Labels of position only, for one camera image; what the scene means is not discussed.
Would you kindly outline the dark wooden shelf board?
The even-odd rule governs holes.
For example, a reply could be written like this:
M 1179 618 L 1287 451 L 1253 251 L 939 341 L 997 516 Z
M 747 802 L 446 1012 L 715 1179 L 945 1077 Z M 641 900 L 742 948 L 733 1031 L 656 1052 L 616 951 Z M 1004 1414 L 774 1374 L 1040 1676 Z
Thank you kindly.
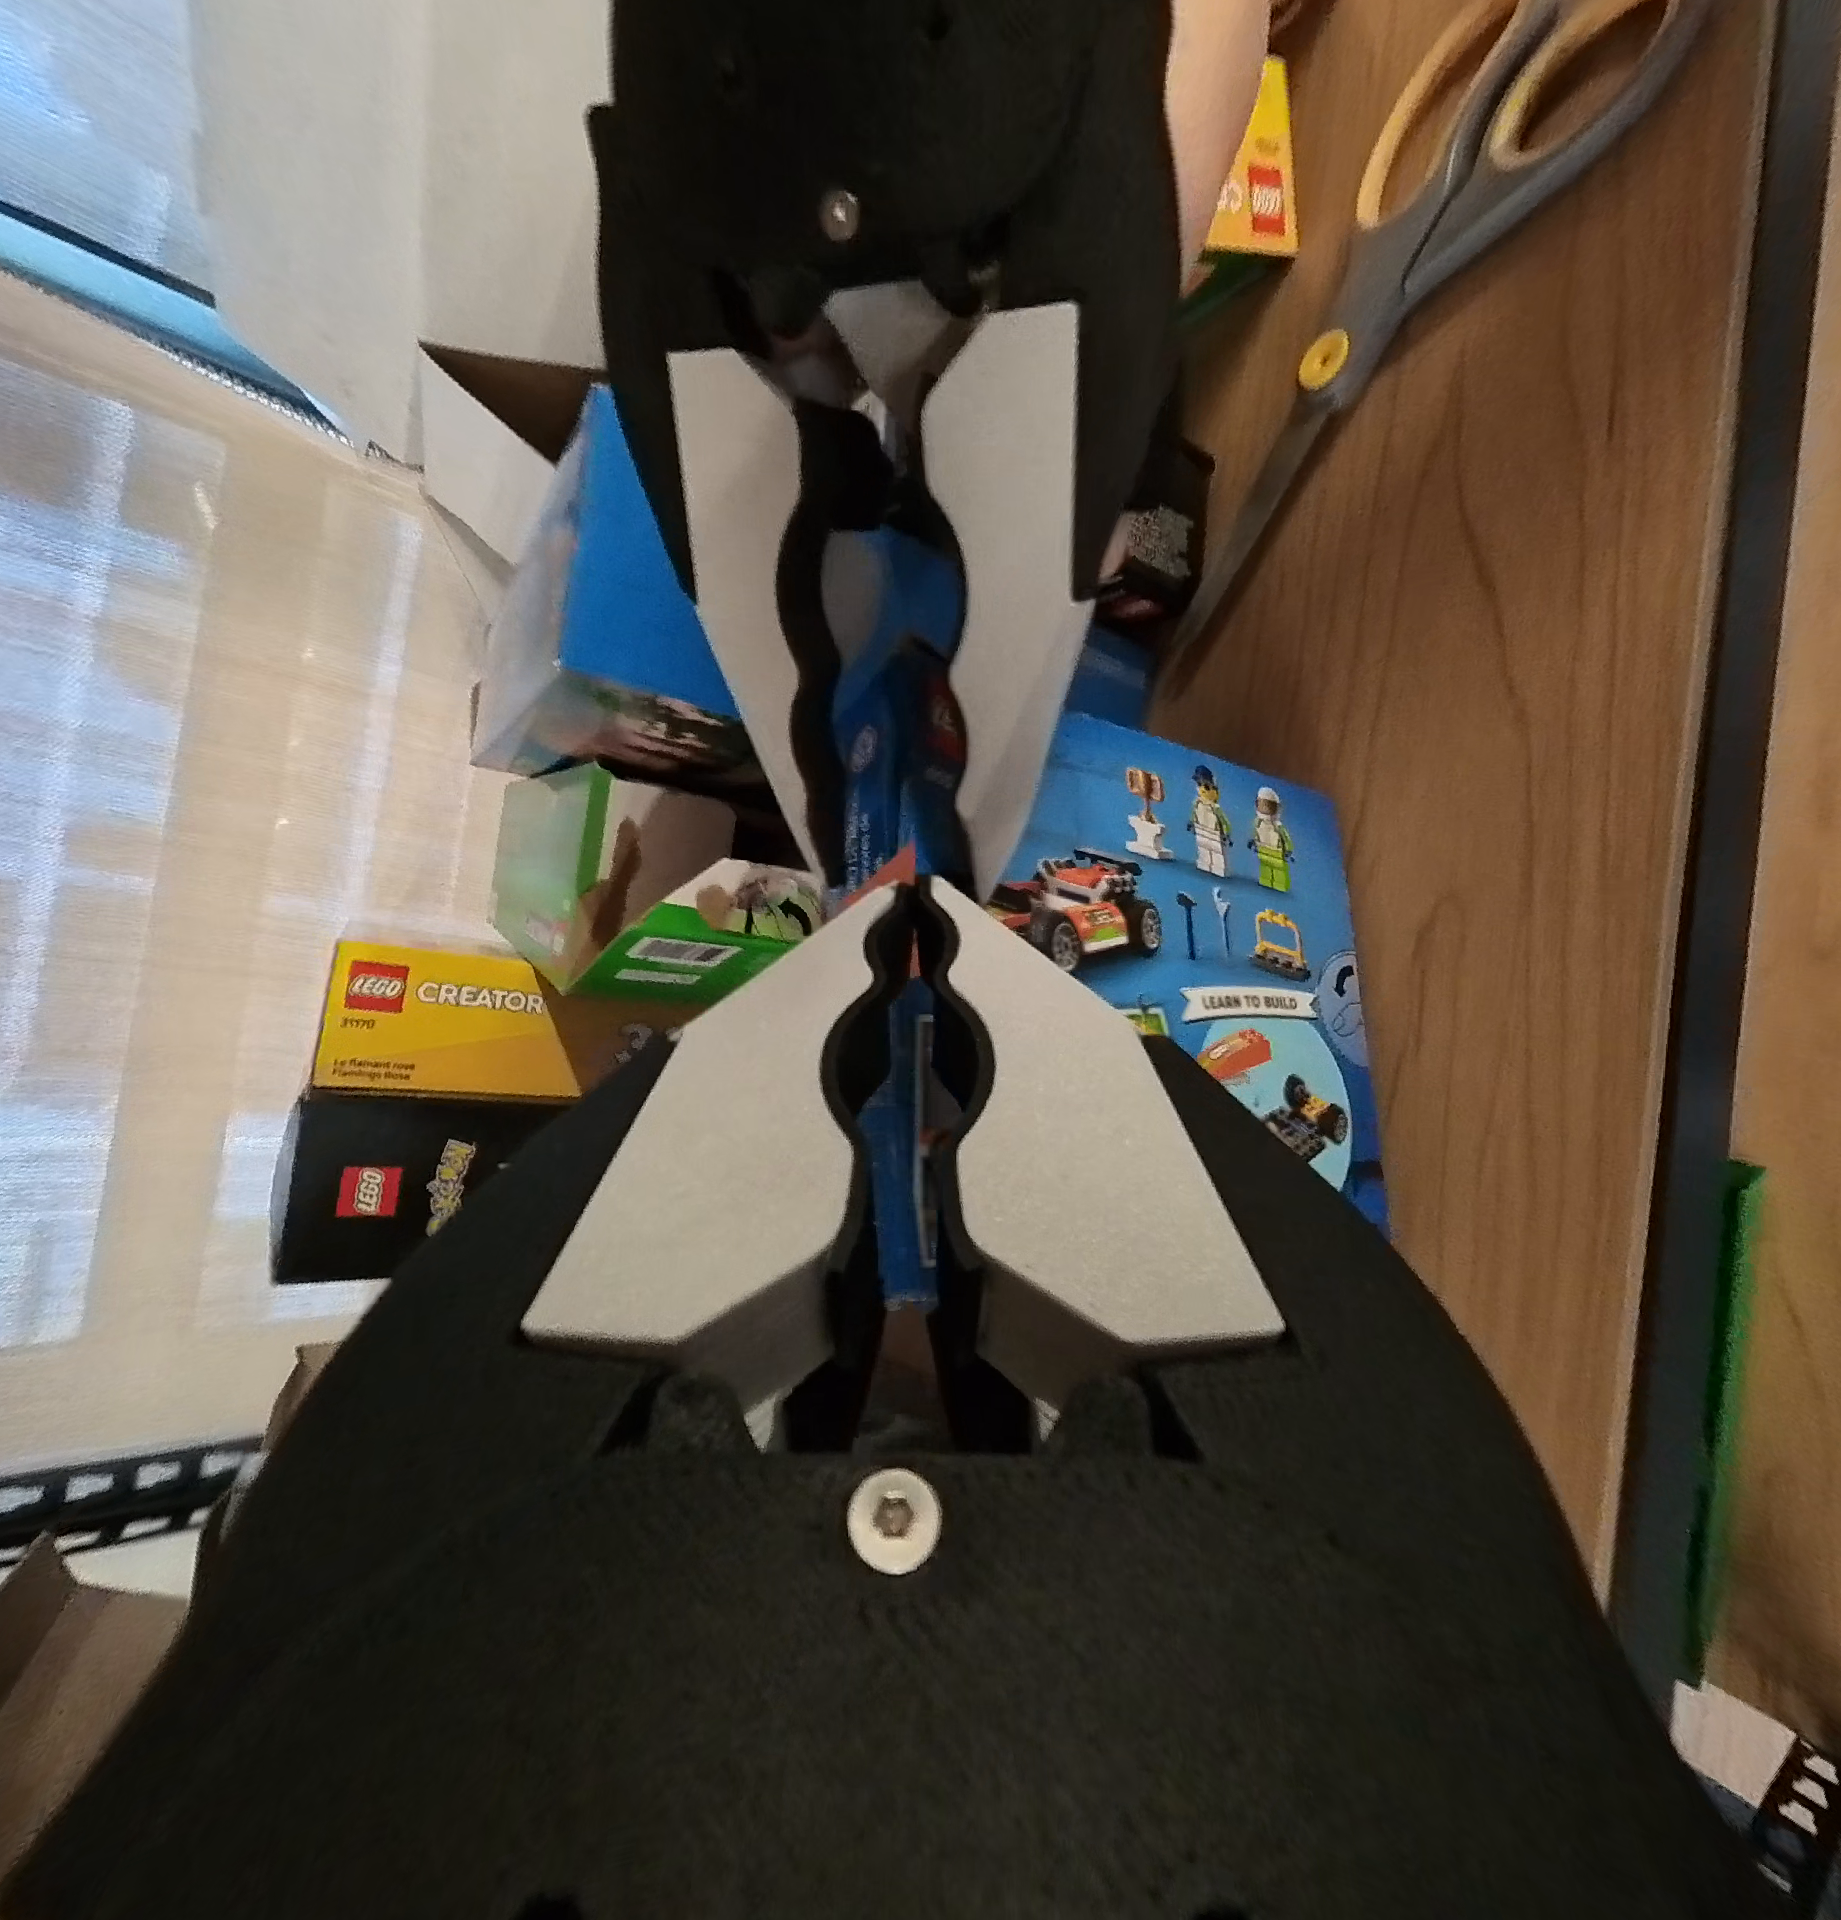
M 1427 296 L 1155 708 L 1337 803 L 1390 1238 L 1600 1591 L 1777 19 Z

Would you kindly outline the dark blue toy box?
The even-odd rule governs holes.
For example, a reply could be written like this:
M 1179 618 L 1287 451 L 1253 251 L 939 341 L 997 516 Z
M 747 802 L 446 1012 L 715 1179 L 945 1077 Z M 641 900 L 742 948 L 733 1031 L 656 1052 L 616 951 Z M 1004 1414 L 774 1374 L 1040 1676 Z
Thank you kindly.
M 269 1197 L 269 1282 L 388 1280 L 565 1098 L 309 1090 L 284 1120 Z

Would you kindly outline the yellow toy box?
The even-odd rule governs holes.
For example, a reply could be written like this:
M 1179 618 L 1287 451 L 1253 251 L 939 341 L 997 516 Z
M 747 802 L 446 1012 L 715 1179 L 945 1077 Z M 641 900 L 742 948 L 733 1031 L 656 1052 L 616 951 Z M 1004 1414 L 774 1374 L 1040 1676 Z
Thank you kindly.
M 1207 266 L 1289 261 L 1299 242 L 1287 64 L 1270 54 L 1199 259 Z
M 645 999 L 556 994 L 507 954 L 342 939 L 307 1092 L 571 1101 L 688 1021 Z

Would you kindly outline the small black toy box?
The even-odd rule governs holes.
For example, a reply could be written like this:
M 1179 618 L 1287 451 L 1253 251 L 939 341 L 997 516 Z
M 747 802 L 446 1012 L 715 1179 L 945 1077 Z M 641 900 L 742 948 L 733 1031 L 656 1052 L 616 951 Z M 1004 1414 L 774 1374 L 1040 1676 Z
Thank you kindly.
M 1131 514 L 1121 564 L 1099 587 L 1106 626 L 1147 633 L 1188 610 L 1202 579 L 1204 514 L 1202 499 L 1165 499 Z

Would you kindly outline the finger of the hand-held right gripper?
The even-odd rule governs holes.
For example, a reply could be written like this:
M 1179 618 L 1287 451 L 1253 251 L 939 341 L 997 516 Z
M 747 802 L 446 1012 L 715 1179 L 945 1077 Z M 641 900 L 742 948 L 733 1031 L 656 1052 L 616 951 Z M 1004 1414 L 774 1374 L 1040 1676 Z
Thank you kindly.
M 919 414 L 927 494 L 956 539 L 950 684 L 967 759 L 956 810 L 971 891 L 1002 880 L 1044 779 L 1091 605 L 1074 582 L 1078 308 L 979 320 Z
M 825 554 L 837 532 L 872 526 L 877 424 L 790 396 L 733 348 L 675 351 L 666 366 L 695 610 L 808 871 L 840 887 L 843 650 Z

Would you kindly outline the grey yellow scissors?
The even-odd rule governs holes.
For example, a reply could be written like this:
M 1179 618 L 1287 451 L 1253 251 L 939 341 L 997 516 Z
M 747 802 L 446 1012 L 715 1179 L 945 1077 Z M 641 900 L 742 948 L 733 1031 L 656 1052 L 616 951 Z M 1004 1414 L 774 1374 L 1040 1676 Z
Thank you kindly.
M 1689 61 L 1711 4 L 1474 2 L 1439 30 L 1399 87 L 1357 189 L 1337 299 L 1303 348 L 1283 426 L 1209 540 L 1173 637 L 1190 675 L 1219 614 L 1257 562 L 1317 445 L 1353 411 L 1413 315 L 1557 200 L 1655 107 Z M 1589 48 L 1649 14 L 1618 83 L 1565 128 L 1535 135 L 1541 100 Z

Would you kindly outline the translucent plastic sheet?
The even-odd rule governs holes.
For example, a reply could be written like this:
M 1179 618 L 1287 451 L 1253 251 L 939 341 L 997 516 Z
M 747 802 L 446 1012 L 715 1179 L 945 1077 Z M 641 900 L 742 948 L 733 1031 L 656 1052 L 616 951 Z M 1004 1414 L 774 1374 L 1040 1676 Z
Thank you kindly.
M 212 301 L 186 4 L 0 4 L 0 201 Z M 498 558 L 420 473 L 0 266 L 0 1475 L 250 1432 L 347 930 L 476 939 Z

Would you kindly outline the green plastic bin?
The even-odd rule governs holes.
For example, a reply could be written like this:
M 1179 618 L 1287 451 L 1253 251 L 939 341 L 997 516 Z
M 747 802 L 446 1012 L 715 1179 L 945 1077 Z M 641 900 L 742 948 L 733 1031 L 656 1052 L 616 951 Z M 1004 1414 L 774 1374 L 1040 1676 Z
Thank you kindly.
M 1765 1171 L 1729 1160 L 1720 1188 L 1718 1267 L 1682 1604 L 1682 1677 L 1690 1687 L 1703 1685 L 1705 1660 L 1722 1624 L 1763 1211 Z

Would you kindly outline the large blue toy box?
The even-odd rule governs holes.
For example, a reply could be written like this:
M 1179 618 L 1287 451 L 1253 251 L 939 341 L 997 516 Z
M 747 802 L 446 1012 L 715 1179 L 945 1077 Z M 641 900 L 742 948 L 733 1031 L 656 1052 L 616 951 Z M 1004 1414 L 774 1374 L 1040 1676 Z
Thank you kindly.
M 471 764 L 506 775 L 595 764 L 718 800 L 764 787 L 601 382 L 492 618 Z

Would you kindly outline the green white toy box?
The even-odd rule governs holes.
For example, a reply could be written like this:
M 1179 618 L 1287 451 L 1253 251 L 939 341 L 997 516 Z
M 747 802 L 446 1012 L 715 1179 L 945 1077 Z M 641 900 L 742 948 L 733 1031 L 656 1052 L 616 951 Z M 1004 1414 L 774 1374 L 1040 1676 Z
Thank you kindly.
M 729 803 L 599 766 L 511 781 L 492 929 L 568 999 L 723 1004 L 825 926 L 821 884 L 734 856 Z

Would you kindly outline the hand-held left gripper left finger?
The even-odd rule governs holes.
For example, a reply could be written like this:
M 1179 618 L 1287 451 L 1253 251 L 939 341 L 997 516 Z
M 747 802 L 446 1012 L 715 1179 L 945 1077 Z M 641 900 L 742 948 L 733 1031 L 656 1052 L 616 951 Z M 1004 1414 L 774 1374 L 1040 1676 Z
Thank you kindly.
M 907 886 L 864 894 L 681 1028 L 523 1313 L 531 1344 L 715 1381 L 777 1440 L 843 1346 L 911 907 Z

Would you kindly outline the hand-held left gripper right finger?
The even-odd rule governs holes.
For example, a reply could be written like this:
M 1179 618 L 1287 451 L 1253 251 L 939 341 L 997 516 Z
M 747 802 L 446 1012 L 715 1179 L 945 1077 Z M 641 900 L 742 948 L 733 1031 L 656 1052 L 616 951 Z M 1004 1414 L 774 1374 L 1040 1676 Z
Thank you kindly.
M 933 1360 L 958 1443 L 1033 1443 L 1076 1389 L 1268 1347 L 1287 1321 L 1160 1073 L 1181 1062 L 927 880 Z

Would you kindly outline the small blue toy box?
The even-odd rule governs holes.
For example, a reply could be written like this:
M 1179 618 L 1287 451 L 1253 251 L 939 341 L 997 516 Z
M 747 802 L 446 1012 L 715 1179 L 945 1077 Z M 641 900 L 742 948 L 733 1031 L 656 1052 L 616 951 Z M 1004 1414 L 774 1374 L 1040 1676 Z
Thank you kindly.
M 1316 790 L 1131 726 L 1144 689 L 1114 638 L 1079 647 L 1028 827 L 981 907 L 1052 970 L 1170 1044 L 1282 1156 L 1386 1226 L 1378 1110 L 1340 826 Z M 860 1116 L 879 1300 L 937 1302 L 923 963 L 890 1009 L 892 1073 Z

